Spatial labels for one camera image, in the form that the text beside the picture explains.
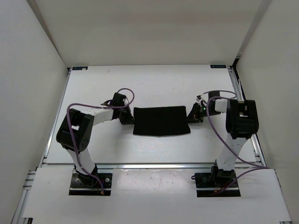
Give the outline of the black skirt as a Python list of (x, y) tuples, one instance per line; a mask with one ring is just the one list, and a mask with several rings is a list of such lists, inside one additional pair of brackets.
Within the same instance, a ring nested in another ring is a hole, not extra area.
[(134, 108), (134, 135), (174, 136), (191, 132), (185, 106)]

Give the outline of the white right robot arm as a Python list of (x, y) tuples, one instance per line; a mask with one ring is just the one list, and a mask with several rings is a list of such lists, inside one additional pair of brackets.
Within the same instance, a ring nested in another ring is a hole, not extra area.
[[(226, 115), (225, 129), (226, 139), (223, 139), (212, 123), (211, 116), (224, 113)], [(240, 151), (259, 129), (256, 102), (254, 100), (237, 100), (214, 96), (208, 101), (199, 99), (194, 103), (191, 112), (187, 116), (189, 123), (202, 123), (206, 117), (221, 140), (224, 147), (218, 159), (211, 167), (211, 173), (207, 178), (214, 186), (230, 183), (235, 179), (235, 162), (242, 161), (252, 167), (261, 168), (252, 162), (239, 157)]]

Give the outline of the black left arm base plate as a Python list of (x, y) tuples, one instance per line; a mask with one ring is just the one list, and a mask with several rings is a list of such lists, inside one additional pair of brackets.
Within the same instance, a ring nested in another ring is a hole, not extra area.
[(98, 178), (101, 180), (103, 188), (99, 182), (92, 178), (91, 183), (80, 178), (79, 175), (73, 171), (69, 187), (70, 196), (110, 196), (112, 188), (112, 173), (98, 173)]

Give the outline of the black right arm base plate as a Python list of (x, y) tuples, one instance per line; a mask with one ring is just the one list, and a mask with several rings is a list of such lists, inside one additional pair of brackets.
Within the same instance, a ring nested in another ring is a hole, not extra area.
[(241, 197), (238, 182), (227, 187), (229, 183), (212, 181), (211, 173), (195, 173), (191, 179), (196, 184), (197, 198)]

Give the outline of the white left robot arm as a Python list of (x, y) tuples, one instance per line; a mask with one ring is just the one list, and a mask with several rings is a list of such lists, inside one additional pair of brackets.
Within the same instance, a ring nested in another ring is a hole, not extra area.
[(129, 106), (95, 107), (83, 111), (67, 108), (66, 116), (57, 132), (57, 142), (71, 155), (80, 180), (88, 187), (96, 185), (96, 165), (88, 152), (94, 126), (118, 119), (122, 125), (134, 123)]

